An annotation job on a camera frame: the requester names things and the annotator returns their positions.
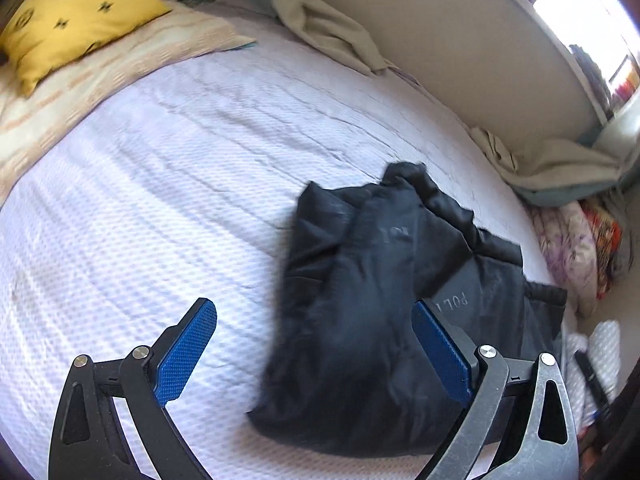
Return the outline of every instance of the window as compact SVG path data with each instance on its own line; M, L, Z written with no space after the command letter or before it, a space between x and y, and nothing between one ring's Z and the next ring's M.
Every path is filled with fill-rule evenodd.
M620 34L631 49L632 55L636 59L640 59L640 34L638 34L636 25L629 17L625 7L619 0L600 1L607 9L607 12L611 15L612 19L616 22L616 25L620 30Z
M619 27L600 0L537 0L534 8L567 47L581 46L606 81L629 54Z

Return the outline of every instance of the folded jacket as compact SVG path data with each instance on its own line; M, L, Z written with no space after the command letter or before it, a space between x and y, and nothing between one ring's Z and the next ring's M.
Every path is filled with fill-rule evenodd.
M345 456L432 452L461 407L412 330L420 298L505 357L559 358L565 291L527 282L520 248L473 217L423 165L391 164L380 184L362 187L310 183L294 219L279 336L248 414L258 431Z

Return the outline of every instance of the blue gripper pad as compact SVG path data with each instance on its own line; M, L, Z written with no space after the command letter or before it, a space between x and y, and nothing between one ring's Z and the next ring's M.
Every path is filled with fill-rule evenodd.
M163 408L180 397L193 369L216 330L218 314L206 300L158 366L156 399Z
M466 359L423 302L414 304L411 322L447 394L466 408L473 398L471 369Z

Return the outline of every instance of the textured white sheet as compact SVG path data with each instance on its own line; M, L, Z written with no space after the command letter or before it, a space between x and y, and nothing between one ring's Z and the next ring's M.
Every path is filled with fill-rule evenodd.
M268 18L232 21L258 46L120 91L0 210L0 433L37 480L75 355L124 357L199 296L216 303L218 329L168 409L214 478L414 478L424 458L297 450L244 416L270 350L288 219L309 180L358 186L390 161L423 161L478 225L521 244L530 280L551 282L529 218L452 112L391 73L337 64Z

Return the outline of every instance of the yellow pillow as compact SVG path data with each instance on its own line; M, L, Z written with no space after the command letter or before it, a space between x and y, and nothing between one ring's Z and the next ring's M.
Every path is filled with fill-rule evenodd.
M170 10L162 0L25 0L0 46L29 96L49 72Z

